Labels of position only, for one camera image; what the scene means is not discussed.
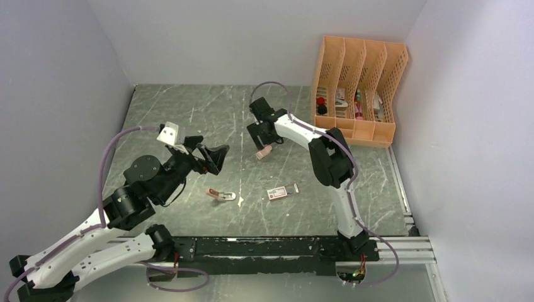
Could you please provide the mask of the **pink stapler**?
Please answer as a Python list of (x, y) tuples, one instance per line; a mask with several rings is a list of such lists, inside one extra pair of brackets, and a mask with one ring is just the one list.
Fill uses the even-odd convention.
[(234, 201), (236, 199), (236, 193), (218, 191), (212, 188), (207, 189), (207, 195), (217, 201)]
[(256, 158), (258, 160), (262, 160), (267, 155), (269, 155), (272, 152), (272, 150), (273, 150), (273, 147), (271, 145), (267, 145), (264, 148), (262, 148), (261, 150), (256, 152)]

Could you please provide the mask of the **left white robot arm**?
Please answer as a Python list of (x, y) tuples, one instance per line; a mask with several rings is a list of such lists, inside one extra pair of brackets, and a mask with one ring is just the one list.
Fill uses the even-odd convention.
[(11, 290), (19, 300), (68, 301), (85, 285), (129, 264), (169, 260), (176, 248), (164, 225), (152, 225), (108, 249), (102, 245), (150, 218), (156, 206), (166, 206), (172, 193), (185, 186), (189, 173), (220, 173), (229, 146), (208, 148), (202, 141), (197, 135), (186, 137), (179, 148), (170, 146), (165, 163), (152, 155), (138, 157), (123, 173), (125, 184), (99, 202), (85, 222), (49, 248), (11, 259)]

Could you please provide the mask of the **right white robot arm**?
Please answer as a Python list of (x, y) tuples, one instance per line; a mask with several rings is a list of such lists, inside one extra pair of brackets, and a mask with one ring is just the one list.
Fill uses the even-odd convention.
[(247, 130), (262, 159), (273, 150), (274, 143), (283, 139), (302, 146), (309, 152), (314, 175), (331, 192), (336, 210), (340, 253), (346, 260), (356, 260), (369, 240), (369, 231), (360, 221), (352, 183), (357, 177), (357, 166), (340, 129), (314, 127), (285, 109), (274, 110), (265, 98), (249, 105), (255, 122)]

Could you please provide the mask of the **red white staple box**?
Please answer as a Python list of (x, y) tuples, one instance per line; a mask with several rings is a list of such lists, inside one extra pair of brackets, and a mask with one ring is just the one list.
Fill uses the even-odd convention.
[(298, 188), (297, 184), (290, 184), (282, 187), (275, 187), (272, 189), (267, 190), (268, 199), (270, 201), (283, 199), (286, 197), (289, 197), (294, 194), (298, 194), (300, 192), (300, 189)]

